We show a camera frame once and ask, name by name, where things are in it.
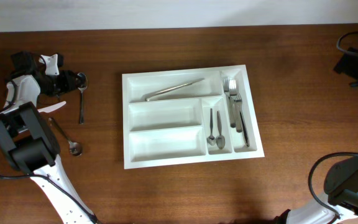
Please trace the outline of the steel fork dark handle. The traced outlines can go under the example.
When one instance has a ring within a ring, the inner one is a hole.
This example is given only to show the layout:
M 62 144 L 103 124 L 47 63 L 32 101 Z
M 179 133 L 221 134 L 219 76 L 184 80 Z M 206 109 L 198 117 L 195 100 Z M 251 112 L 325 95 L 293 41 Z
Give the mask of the steel fork dark handle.
M 250 146 L 250 142 L 249 142 L 249 136 L 247 133 L 247 128 L 246 128 L 246 124 L 244 121 L 244 116 L 242 114 L 242 98 L 240 93 L 236 94 L 236 107 L 237 107 L 237 115 L 238 115 L 238 120 L 241 122 L 241 129 L 242 129 L 242 133 L 243 133 L 243 137 L 244 137 L 244 143 L 246 145 L 246 147 Z

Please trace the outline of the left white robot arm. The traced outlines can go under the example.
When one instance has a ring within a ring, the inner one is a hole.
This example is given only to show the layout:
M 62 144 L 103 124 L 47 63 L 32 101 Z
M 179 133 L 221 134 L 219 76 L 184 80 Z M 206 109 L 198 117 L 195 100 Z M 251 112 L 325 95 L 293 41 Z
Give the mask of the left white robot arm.
M 14 70 L 6 78 L 7 96 L 0 110 L 0 150 L 14 180 L 30 179 L 46 195 L 63 223 L 99 223 L 80 199 L 63 168 L 60 146 L 42 113 L 64 102 L 37 108 L 40 95 L 60 96 L 83 87 L 83 73 L 62 70 L 63 55 L 21 51 L 11 55 Z

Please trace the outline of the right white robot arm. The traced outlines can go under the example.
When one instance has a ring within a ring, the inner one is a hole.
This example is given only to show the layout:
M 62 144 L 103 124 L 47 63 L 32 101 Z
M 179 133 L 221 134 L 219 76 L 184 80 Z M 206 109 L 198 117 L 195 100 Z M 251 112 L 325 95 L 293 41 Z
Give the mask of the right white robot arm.
M 313 174 L 320 163 L 330 158 L 346 156 L 335 163 L 326 174 L 324 192 L 316 195 Z M 358 152 L 336 152 L 319 158 L 308 174 L 312 200 L 295 210 L 286 210 L 274 218 L 274 223 L 340 223 L 358 218 Z

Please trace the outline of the white plastic knife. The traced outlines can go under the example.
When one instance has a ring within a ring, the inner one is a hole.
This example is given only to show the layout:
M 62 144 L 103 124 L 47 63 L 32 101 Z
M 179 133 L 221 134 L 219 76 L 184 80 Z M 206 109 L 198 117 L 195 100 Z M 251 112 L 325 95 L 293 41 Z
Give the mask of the white plastic knife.
M 51 106 L 47 106 L 47 107 L 38 109 L 38 112 L 39 112 L 39 113 L 51 113 L 51 112 L 56 111 L 56 110 L 58 110 L 59 108 L 65 106 L 66 103 L 67 103 L 66 101 L 61 101 L 61 102 L 56 103 L 56 104 L 54 104 L 54 105 L 51 105 Z

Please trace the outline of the large steel spoon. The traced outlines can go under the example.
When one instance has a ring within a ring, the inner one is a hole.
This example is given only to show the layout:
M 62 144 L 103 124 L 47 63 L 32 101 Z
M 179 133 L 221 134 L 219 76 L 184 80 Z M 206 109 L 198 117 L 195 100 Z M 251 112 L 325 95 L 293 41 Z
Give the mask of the large steel spoon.
M 86 77 L 86 86 L 85 87 L 78 87 L 80 91 L 80 118 L 79 118 L 79 124 L 84 124 L 84 91 L 88 87 L 88 79 Z

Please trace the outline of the steel tongs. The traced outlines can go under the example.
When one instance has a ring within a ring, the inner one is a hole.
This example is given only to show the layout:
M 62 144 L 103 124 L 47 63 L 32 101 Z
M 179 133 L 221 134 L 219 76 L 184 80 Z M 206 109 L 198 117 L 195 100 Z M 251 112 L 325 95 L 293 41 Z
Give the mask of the steel tongs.
M 142 96 L 142 100 L 144 100 L 144 101 L 150 101 L 150 99 L 153 98 L 153 97 L 155 97 L 155 96 L 159 96 L 159 95 L 168 93 L 168 92 L 170 92 L 170 91 L 177 90 L 177 89 L 179 89 L 179 88 L 183 88 L 183 87 L 186 87 L 186 86 L 190 86 L 190 85 L 192 85 L 192 84 L 201 82 L 201 81 L 203 81 L 203 80 L 204 80 L 204 78 L 199 78 L 199 79 L 192 80 L 192 81 L 189 81 L 189 82 L 185 82 L 185 83 L 182 83 L 182 84 L 179 84 L 179 85 L 175 85 L 175 86 L 171 86 L 171 87 L 168 87 L 168 88 L 164 88 L 164 89 L 162 89 L 162 90 L 158 90 L 158 91 L 154 91 L 154 92 L 151 92 L 151 93 L 147 93 L 147 94 L 145 94 L 145 95 Z

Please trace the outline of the steel teaspoon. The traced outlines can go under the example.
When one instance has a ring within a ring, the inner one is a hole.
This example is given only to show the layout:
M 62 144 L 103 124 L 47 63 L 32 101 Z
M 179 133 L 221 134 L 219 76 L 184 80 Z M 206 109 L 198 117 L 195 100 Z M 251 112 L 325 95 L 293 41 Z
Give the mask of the steel teaspoon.
M 218 133 L 219 135 L 216 137 L 216 144 L 219 149 L 224 149 L 226 140 L 222 134 L 222 121 L 220 111 L 217 111 L 217 122 L 218 122 Z
M 210 134 L 207 137 L 207 142 L 209 145 L 213 146 L 216 144 L 216 139 L 213 135 L 213 109 L 210 109 L 210 117 L 209 117 L 209 130 L 210 130 Z

